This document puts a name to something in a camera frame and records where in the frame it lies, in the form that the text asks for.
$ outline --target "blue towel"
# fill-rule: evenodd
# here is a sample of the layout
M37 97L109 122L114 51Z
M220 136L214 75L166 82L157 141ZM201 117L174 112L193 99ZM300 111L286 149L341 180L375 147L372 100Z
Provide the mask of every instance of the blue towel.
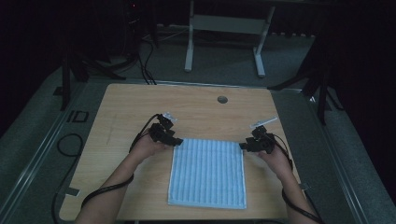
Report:
M174 150L168 203L247 208L243 153L239 144L184 139Z

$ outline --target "light wood surface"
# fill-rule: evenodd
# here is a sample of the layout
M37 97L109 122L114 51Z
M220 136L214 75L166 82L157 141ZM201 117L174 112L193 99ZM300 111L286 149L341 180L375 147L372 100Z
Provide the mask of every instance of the light wood surface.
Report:
M228 103L220 104L219 96ZM272 95L264 89L111 84L106 90L70 188L80 194L66 195L60 217L73 220L83 199L98 189L127 155L129 147L148 119L170 112L179 138L245 142L250 124L278 117ZM286 143L280 120L265 125ZM167 204L173 149L145 160L134 174L119 219L245 219L286 217L281 185L264 161L244 154L247 209L214 209Z

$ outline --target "hand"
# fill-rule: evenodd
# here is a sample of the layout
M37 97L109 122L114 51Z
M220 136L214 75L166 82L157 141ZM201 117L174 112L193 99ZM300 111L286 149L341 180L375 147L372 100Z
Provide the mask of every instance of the hand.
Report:
M271 154L267 154L265 151L260 151L257 152L256 155L267 162L268 166L276 174L277 178L282 181L284 178L288 178L292 175L292 171L287 157L281 150L282 149L275 144L274 150Z
M135 160L137 160L138 163L141 163L144 159L166 148L168 148L167 145L161 142L152 141L151 137L149 136L149 129L146 129L142 133L140 139L134 145L134 148L132 148L130 155Z

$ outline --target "striped blue cloth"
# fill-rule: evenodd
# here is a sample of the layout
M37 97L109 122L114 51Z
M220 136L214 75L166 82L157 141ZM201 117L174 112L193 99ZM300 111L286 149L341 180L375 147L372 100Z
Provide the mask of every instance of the striped blue cloth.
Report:
M243 153L239 144L184 139L174 150L168 203L247 208Z

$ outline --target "gray floor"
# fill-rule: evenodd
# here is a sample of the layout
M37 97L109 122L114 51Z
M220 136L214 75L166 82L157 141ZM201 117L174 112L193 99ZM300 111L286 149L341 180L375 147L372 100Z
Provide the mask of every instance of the gray floor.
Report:
M297 36L269 36L262 54L267 76L259 78L251 49L256 41L254 36L224 40L222 36L210 39L213 34L197 35L200 38L196 38L190 73L184 72L187 45L184 34L161 41L160 48L153 51L148 70L160 84L265 88L293 77L313 41ZM142 46L141 54L143 59L149 55L149 45ZM144 84L137 66L118 73L127 77L124 83ZM56 143L68 133L78 133L85 141L106 86L115 82L104 76L92 76L88 83L73 81L73 101L61 112L61 97L52 95L61 85L61 74L58 70L47 78L0 140L1 223L53 222L53 195L59 191L57 214L71 175L64 185L60 184L73 163L73 158L57 151ZM396 223L394 204L347 114L329 104L327 126L320 125L315 115L316 104L298 92L304 82L289 90L274 91L273 96L294 162L302 181L311 187L308 193L315 207L326 223ZM72 110L89 112L87 122L67 122ZM61 147L72 154L79 145L76 138L70 137Z

